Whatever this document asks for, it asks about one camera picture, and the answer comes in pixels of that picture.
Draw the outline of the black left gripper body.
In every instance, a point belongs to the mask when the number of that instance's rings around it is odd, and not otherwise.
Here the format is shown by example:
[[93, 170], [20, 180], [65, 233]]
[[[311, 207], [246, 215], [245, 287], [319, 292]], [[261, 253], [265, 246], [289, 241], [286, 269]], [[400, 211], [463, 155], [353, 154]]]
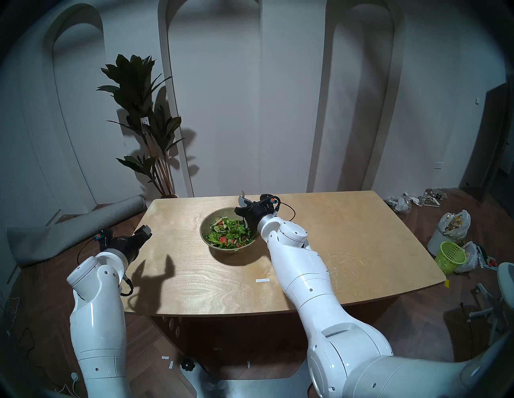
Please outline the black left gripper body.
[[117, 250], [125, 256], [127, 263], [133, 262], [141, 249], [141, 238], [138, 236], [131, 237], [114, 237], [105, 240], [105, 250]]

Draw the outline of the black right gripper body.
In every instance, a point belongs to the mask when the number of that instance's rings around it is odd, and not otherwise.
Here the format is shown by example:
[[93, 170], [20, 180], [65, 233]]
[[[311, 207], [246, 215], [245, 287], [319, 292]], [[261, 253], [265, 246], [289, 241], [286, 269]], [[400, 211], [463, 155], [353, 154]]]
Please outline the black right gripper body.
[[245, 220], [248, 229], [262, 229], [277, 216], [280, 202], [252, 202], [246, 207], [236, 207], [234, 212]]

